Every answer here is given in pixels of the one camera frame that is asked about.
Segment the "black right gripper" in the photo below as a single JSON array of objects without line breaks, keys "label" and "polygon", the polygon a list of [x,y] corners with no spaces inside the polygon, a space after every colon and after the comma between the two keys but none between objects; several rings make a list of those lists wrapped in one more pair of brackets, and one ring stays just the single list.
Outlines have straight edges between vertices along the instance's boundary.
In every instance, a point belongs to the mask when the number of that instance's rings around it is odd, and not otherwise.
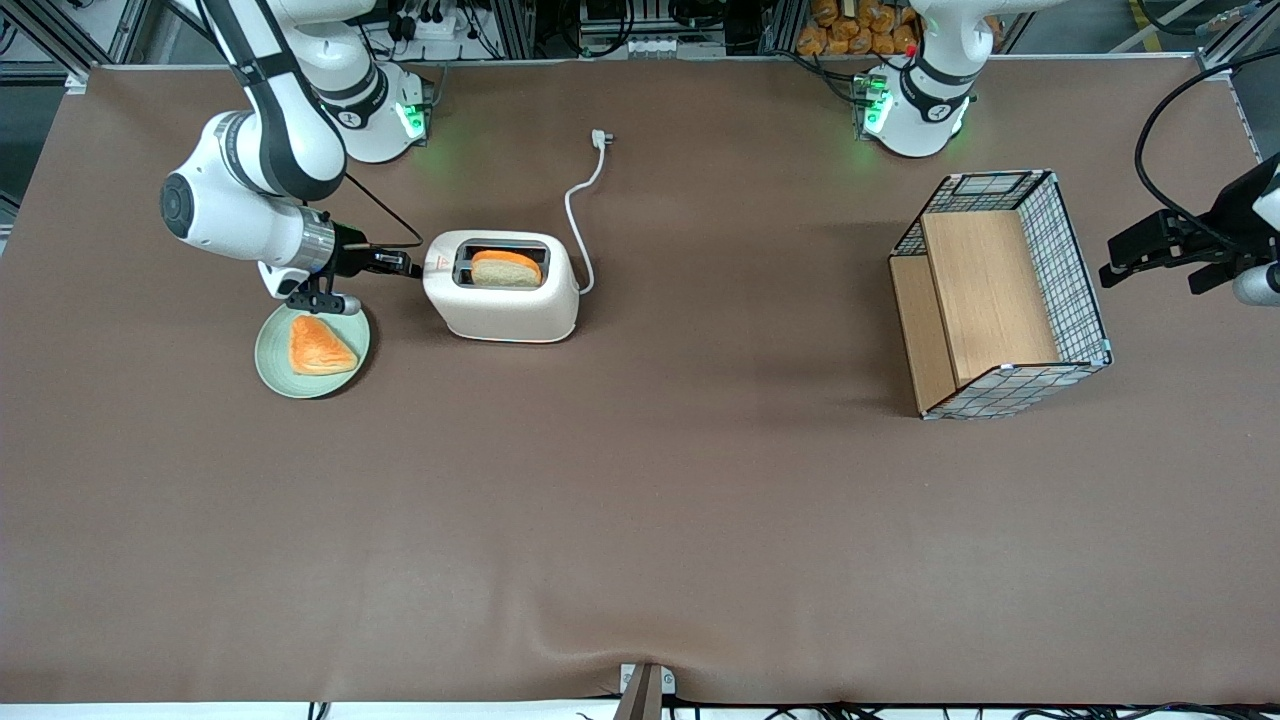
[{"label": "black right gripper", "polygon": [[[351,278],[370,268],[374,260],[374,251],[367,247],[365,233],[352,225],[334,224],[335,242],[333,249],[333,274]],[[379,265],[376,273],[383,275],[399,275],[408,278],[421,278],[422,268],[415,263],[407,252],[399,250],[376,250],[376,264],[407,264],[407,265]]]}]

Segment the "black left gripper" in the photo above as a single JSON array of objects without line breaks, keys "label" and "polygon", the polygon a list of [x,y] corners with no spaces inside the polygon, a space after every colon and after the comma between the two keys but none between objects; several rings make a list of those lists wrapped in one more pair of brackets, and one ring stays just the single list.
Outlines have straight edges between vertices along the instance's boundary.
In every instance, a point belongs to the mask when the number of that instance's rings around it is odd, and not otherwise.
[{"label": "black left gripper", "polygon": [[1207,293],[1235,279],[1242,260],[1210,232],[1172,210],[1157,210],[1108,241],[1108,264],[1100,268],[1100,286],[1110,290],[1133,269],[1206,265],[1190,273],[1190,292]]}]

